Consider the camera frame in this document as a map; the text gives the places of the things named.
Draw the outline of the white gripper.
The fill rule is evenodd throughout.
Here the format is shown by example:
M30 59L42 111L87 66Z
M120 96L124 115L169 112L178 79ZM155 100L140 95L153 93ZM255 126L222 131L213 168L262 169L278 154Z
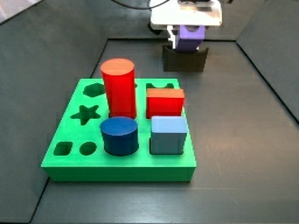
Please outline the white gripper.
M206 25L221 26L222 5L219 0L201 2L199 0L170 0L163 5L153 8L151 26L157 29L166 29L170 34L169 40L173 42L173 49L177 47L177 25Z

